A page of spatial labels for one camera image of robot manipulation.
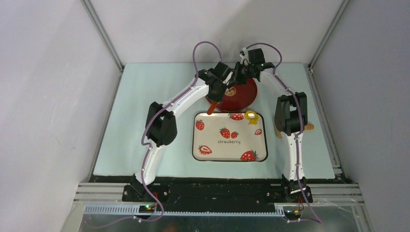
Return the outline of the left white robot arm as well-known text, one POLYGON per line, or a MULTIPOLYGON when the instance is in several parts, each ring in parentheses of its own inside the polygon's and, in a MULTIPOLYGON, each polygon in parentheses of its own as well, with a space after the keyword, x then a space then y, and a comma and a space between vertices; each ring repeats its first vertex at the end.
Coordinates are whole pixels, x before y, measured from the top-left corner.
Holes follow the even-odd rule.
POLYGON ((141 168, 135 174, 140 184, 135 187, 134 195, 141 201, 148 201, 153 195, 153 188, 149 184, 156 178, 166 146, 177 136, 177 119, 203 97, 220 103, 234 80, 234 71, 222 62, 218 62, 214 68, 195 71, 193 80, 180 93, 161 104, 154 101, 149 106, 141 138, 141 144, 147 150, 141 168))

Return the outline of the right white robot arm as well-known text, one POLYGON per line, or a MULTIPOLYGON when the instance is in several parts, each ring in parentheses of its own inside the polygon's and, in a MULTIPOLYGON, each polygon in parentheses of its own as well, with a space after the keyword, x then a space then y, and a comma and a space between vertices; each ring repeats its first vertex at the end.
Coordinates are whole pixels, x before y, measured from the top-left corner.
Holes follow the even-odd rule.
POLYGON ((285 186, 281 189, 282 198, 294 202, 306 189, 302 162, 302 138, 308 121, 307 96, 304 92, 293 90, 278 74, 278 65, 266 62, 260 48, 243 48, 241 60, 236 63, 233 84, 243 84, 255 79, 265 85, 277 102, 274 114, 274 126, 285 138, 287 159, 283 173, 285 186))

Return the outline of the orange handled spatula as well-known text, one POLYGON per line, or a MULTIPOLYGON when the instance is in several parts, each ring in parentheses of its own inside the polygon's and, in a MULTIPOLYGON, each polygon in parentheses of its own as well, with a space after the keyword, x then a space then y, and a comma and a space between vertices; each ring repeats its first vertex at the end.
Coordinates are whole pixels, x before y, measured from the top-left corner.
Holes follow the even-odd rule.
MULTIPOLYGON (((222 85, 222 86, 220 86, 220 87, 210 87, 209 92, 212 92, 212 91, 215 91, 215 90, 216 90, 216 91, 222 91, 222 90, 224 90, 224 94, 225 94, 225 92, 226 92, 227 89, 228 89, 228 88, 227 88, 226 85, 222 85)), ((210 101, 210 102, 211 102, 211 105, 210 105, 209 109, 208 109, 207 112, 206 112, 208 115, 211 115, 211 114, 215 111, 217 105, 221 103, 221 102, 212 102, 212 101, 210 101)))

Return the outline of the strawberry print tray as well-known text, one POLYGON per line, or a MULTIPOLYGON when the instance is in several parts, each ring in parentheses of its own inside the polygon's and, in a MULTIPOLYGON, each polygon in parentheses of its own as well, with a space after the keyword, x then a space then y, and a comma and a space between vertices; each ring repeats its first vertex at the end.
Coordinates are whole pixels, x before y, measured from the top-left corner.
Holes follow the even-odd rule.
POLYGON ((199 161, 264 161, 268 147, 262 115, 255 111, 197 114, 192 156, 199 161))

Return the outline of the round red plate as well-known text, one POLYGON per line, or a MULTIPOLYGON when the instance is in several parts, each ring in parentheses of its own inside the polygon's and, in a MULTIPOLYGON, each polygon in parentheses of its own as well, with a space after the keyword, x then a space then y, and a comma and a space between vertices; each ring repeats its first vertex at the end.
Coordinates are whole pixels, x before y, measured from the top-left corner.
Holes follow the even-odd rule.
POLYGON ((256 82, 248 80, 245 85, 228 87, 223 98, 223 102, 218 104, 215 111, 225 113, 241 112, 247 109, 255 100, 258 94, 256 82))

